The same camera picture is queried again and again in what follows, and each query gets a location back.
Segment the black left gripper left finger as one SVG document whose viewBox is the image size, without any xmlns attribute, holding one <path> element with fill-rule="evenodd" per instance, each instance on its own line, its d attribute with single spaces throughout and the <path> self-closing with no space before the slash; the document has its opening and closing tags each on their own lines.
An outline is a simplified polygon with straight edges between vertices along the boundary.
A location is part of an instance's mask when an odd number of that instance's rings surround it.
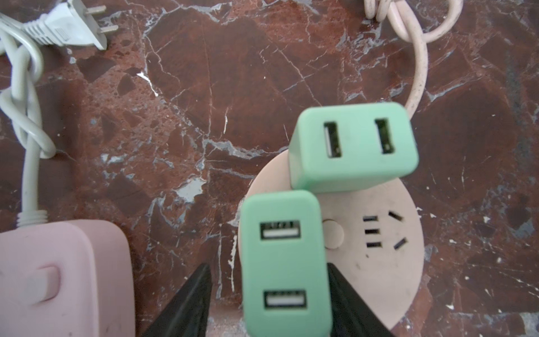
<svg viewBox="0 0 539 337">
<path fill-rule="evenodd" d="M 205 336 L 211 292 L 211 269 L 208 264 L 202 263 L 143 335 Z"/>
</svg>

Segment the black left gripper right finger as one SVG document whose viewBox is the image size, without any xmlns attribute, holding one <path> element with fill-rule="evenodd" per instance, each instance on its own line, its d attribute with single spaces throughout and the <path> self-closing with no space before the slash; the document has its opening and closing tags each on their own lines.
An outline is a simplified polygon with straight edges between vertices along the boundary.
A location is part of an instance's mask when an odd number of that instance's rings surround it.
<svg viewBox="0 0 539 337">
<path fill-rule="evenodd" d="M 339 269 L 327 263 L 333 327 L 331 337 L 393 337 Z"/>
</svg>

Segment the mint green charger cube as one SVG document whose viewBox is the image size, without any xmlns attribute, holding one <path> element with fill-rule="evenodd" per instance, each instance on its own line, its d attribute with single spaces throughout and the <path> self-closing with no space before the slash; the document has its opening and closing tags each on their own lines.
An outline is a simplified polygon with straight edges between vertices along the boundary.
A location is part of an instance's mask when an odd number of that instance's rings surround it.
<svg viewBox="0 0 539 337">
<path fill-rule="evenodd" d="M 250 336 L 329 336 L 333 319 L 318 199 L 253 195 L 241 207 L 243 311 Z"/>
</svg>

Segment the light green charger cube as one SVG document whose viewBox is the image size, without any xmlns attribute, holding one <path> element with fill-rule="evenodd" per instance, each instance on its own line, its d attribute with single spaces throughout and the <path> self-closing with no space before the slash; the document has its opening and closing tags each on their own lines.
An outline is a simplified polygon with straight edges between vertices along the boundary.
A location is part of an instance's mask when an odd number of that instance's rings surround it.
<svg viewBox="0 0 539 337">
<path fill-rule="evenodd" d="M 307 108 L 289 144 L 295 190 L 365 190 L 413 173 L 419 154 L 403 105 L 392 102 Z"/>
</svg>

